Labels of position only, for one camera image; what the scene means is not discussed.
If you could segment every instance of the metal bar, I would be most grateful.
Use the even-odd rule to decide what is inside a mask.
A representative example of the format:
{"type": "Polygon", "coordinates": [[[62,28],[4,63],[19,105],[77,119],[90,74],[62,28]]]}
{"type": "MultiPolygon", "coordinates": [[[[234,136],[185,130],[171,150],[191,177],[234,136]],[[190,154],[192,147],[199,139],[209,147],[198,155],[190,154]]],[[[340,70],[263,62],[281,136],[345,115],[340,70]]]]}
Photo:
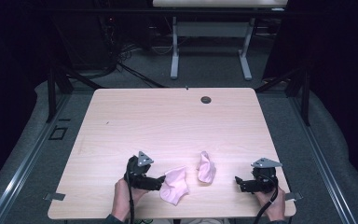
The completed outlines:
{"type": "Polygon", "coordinates": [[[36,139],[34,149],[30,150],[30,152],[25,156],[16,174],[14,174],[10,183],[7,185],[7,188],[0,199],[0,223],[3,223],[5,221],[5,217],[10,210],[11,205],[15,202],[17,196],[20,193],[20,190],[22,189],[22,186],[25,184],[25,181],[28,178],[28,175],[32,172],[32,169],[34,168],[34,164],[36,163],[42,151],[42,146],[48,137],[48,133],[50,133],[54,129],[54,125],[57,122],[57,117],[63,111],[65,105],[69,101],[69,98],[69,95],[62,96],[61,100],[57,105],[56,116],[52,118],[51,123],[46,123],[42,132],[36,139]]]}
{"type": "Polygon", "coordinates": [[[250,81],[252,80],[252,73],[249,68],[248,60],[246,59],[246,57],[243,57],[242,55],[243,55],[242,50],[238,50],[238,56],[240,57],[243,77],[245,78],[245,80],[250,81]]]}
{"type": "Polygon", "coordinates": [[[310,126],[310,120],[308,118],[310,110],[310,72],[305,71],[303,75],[303,87],[301,96],[301,117],[307,126],[310,126]]]}
{"type": "Polygon", "coordinates": [[[176,17],[172,18],[172,63],[171,63],[171,79],[178,78],[179,69],[179,49],[178,49],[178,29],[176,17]]]}
{"type": "Polygon", "coordinates": [[[220,21],[180,21],[177,26],[179,36],[219,36],[246,37],[248,22],[220,22],[220,21]]]}
{"type": "Polygon", "coordinates": [[[55,92],[55,72],[52,68],[48,73],[48,120],[46,123],[50,123],[57,111],[57,100],[55,92]]]}
{"type": "Polygon", "coordinates": [[[85,14],[85,15],[148,15],[148,16],[221,16],[246,18],[292,18],[292,19],[320,19],[324,16],[332,16],[337,12],[310,12],[310,11],[272,11],[250,10],[250,8],[96,8],[96,9],[73,9],[73,8],[28,8],[30,13],[39,15],[51,14],[85,14]]]}
{"type": "Polygon", "coordinates": [[[68,75],[71,76],[71,77],[76,78],[77,80],[79,80],[79,81],[81,81],[82,83],[88,85],[89,87],[93,88],[94,90],[104,89],[104,87],[98,85],[97,83],[95,83],[95,82],[89,80],[89,79],[86,78],[86,77],[82,77],[80,74],[78,74],[78,72],[76,72],[76,71],[74,71],[74,70],[72,70],[72,69],[70,69],[70,68],[68,68],[68,67],[66,67],[66,66],[63,66],[63,65],[62,65],[62,66],[60,66],[60,69],[61,69],[64,73],[68,74],[68,75]]]}
{"type": "Polygon", "coordinates": [[[269,83],[266,83],[260,87],[258,87],[257,89],[255,89],[255,92],[257,93],[260,93],[260,92],[263,92],[263,91],[267,91],[269,88],[277,85],[278,83],[280,83],[281,81],[284,81],[285,79],[289,78],[289,77],[292,77],[294,76],[297,72],[299,72],[300,69],[299,68],[296,68],[296,69],[293,69],[292,71],[282,75],[282,76],[279,76],[279,77],[275,77],[272,81],[270,81],[269,83]]]}
{"type": "Polygon", "coordinates": [[[246,53],[248,52],[249,44],[251,42],[252,34],[254,31],[255,19],[251,18],[248,24],[244,26],[245,30],[245,39],[243,40],[243,46],[241,51],[241,57],[246,57],[246,53]]]}
{"type": "Polygon", "coordinates": [[[333,173],[330,170],[330,167],[324,158],[324,154],[321,151],[321,148],[313,135],[312,128],[307,126],[301,117],[299,112],[299,104],[295,98],[289,97],[289,103],[292,108],[295,110],[296,118],[301,123],[304,133],[308,137],[310,141],[312,156],[315,159],[316,166],[321,173],[322,179],[324,180],[324,184],[327,187],[327,190],[331,196],[331,199],[336,206],[339,217],[342,220],[342,223],[355,224],[356,220],[354,219],[353,214],[351,213],[351,209],[348,207],[347,202],[341,192],[341,189],[333,176],[333,173]]]}

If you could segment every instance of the crumpled cloth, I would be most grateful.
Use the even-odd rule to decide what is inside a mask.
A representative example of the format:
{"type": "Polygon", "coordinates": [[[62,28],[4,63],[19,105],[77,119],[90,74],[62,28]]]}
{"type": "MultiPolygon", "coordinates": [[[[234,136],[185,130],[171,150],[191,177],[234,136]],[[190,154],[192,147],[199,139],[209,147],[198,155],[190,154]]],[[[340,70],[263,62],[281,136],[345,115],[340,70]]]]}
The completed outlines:
{"type": "Polygon", "coordinates": [[[216,167],[214,167],[214,162],[209,159],[206,151],[202,151],[199,165],[199,181],[212,184],[215,174],[216,167]]]}
{"type": "Polygon", "coordinates": [[[164,183],[159,190],[161,199],[176,206],[182,196],[189,192],[185,177],[185,166],[166,172],[164,183]]]}

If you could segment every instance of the dark background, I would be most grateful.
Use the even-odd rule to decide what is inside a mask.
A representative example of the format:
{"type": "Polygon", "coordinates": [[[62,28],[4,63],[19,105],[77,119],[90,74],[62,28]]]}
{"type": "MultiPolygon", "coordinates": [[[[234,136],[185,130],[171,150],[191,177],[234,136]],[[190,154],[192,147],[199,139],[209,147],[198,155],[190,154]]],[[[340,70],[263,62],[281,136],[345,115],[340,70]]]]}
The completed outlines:
{"type": "MultiPolygon", "coordinates": [[[[96,7],[90,0],[30,3],[39,7],[96,7]]],[[[279,77],[301,64],[311,64],[311,90],[336,120],[348,143],[349,159],[358,170],[358,1],[350,3],[290,0],[288,11],[328,9],[342,13],[319,20],[283,20],[264,77],[279,77]]],[[[31,18],[23,8],[23,1],[0,0],[0,169],[31,116],[34,88],[47,80],[53,64],[86,69],[111,65],[98,17],[31,18]]],[[[144,27],[149,22],[141,17],[132,18],[131,24],[144,27]]],[[[122,26],[126,27],[122,32],[147,48],[147,34],[126,30],[126,22],[122,26]]]]}

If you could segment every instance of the hand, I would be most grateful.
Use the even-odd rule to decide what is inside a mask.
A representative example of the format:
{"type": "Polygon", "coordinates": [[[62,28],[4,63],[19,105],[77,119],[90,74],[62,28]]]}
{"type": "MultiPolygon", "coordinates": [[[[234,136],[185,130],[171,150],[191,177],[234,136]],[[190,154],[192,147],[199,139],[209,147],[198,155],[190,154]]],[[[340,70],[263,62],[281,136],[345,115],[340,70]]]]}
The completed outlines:
{"type": "MultiPolygon", "coordinates": [[[[275,190],[270,193],[255,192],[255,196],[260,202],[261,206],[264,206],[270,199],[275,190]]],[[[284,220],[284,208],[285,208],[285,192],[283,189],[278,187],[278,196],[275,201],[266,210],[266,215],[269,221],[284,220]]]]}
{"type": "MultiPolygon", "coordinates": [[[[131,188],[133,204],[139,202],[148,190],[131,188]]],[[[130,212],[130,193],[127,182],[124,179],[119,179],[115,184],[115,198],[113,200],[112,216],[124,222],[130,212]]]]}

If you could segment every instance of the metal frame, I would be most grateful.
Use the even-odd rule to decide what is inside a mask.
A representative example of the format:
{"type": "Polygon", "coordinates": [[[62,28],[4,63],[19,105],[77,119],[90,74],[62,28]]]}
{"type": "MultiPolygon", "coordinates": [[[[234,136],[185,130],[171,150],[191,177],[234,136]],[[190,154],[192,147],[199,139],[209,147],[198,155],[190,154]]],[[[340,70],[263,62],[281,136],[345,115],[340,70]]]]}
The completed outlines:
{"type": "Polygon", "coordinates": [[[222,37],[244,37],[242,49],[238,50],[242,72],[245,80],[252,80],[246,53],[252,38],[255,19],[250,22],[198,22],[177,21],[172,19],[172,66],[171,79],[178,78],[179,48],[178,36],[222,36],[222,37]]]}

